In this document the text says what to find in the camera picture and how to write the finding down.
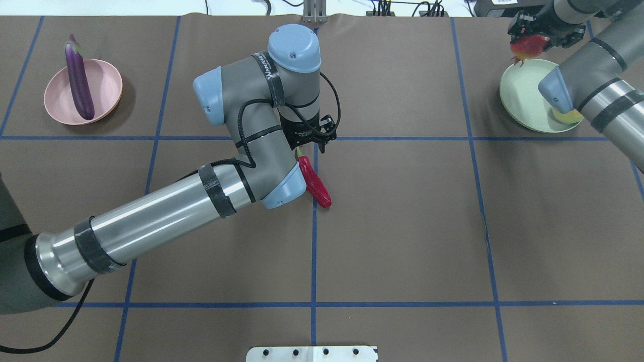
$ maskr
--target red pepper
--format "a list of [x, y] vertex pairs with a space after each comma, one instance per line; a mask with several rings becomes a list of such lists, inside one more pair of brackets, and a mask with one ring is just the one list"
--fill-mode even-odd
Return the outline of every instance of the red pepper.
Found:
[[297, 148], [297, 152], [299, 169], [302, 171], [302, 175], [304, 175], [304, 181], [307, 182], [307, 190], [313, 195], [313, 198], [316, 199], [317, 203], [320, 204], [321, 207], [331, 207], [331, 196], [328, 194], [327, 188], [324, 187], [322, 180], [320, 180], [320, 177], [313, 169], [311, 160], [302, 154], [299, 147]]

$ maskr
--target light blue cap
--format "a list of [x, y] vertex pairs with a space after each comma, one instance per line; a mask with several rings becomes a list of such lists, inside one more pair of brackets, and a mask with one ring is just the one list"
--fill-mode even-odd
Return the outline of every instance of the light blue cap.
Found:
[[299, 164], [296, 163], [289, 174], [261, 202], [267, 209], [274, 209], [297, 199], [306, 190], [307, 183]]
[[193, 81], [193, 89], [199, 103], [204, 109], [205, 116], [213, 126], [223, 124], [223, 91], [222, 67], [217, 67], [201, 74]]
[[320, 69], [320, 44], [313, 30], [300, 24], [286, 24], [269, 37], [269, 55], [277, 64], [298, 73]]
[[539, 92], [559, 112], [566, 114], [574, 109], [573, 99], [565, 85], [564, 75], [557, 66], [539, 82]]

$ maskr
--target pink bowl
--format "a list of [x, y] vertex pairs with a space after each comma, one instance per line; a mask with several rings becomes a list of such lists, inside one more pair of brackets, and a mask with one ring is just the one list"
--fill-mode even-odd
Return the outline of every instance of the pink bowl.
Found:
[[44, 107], [53, 119], [64, 124], [88, 124], [108, 115], [117, 106], [123, 92], [123, 79], [114, 66], [106, 61], [90, 59], [83, 62], [90, 85], [94, 118], [82, 118], [71, 97], [70, 78], [67, 67], [56, 73], [44, 90]]

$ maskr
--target gray robot arm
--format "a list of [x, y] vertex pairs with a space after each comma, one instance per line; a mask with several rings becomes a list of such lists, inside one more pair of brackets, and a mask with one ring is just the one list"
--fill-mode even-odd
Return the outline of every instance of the gray robot arm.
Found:
[[246, 205], [261, 200], [273, 208], [302, 195], [290, 143], [305, 143], [305, 135], [285, 135], [273, 108], [282, 123], [305, 119], [319, 132], [319, 67], [316, 35], [290, 24], [271, 34], [268, 52], [199, 76], [194, 88], [208, 119], [228, 127], [240, 154], [62, 233], [32, 235], [0, 178], [0, 314], [55, 305], [96, 276]]
[[540, 33], [555, 39], [553, 46], [568, 47], [581, 39], [582, 23], [599, 11], [613, 23], [553, 70], [539, 90], [558, 111], [581, 112], [644, 169], [644, 93], [620, 79], [644, 56], [642, 0], [554, 0], [534, 17], [517, 14], [508, 33], [513, 41]]

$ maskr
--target yellow fruit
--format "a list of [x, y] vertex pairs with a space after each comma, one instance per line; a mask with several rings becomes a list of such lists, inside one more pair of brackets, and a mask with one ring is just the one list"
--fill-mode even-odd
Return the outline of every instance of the yellow fruit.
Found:
[[583, 115], [577, 110], [572, 110], [566, 114], [563, 114], [553, 108], [554, 119], [558, 120], [561, 123], [572, 124], [580, 122], [583, 119]]

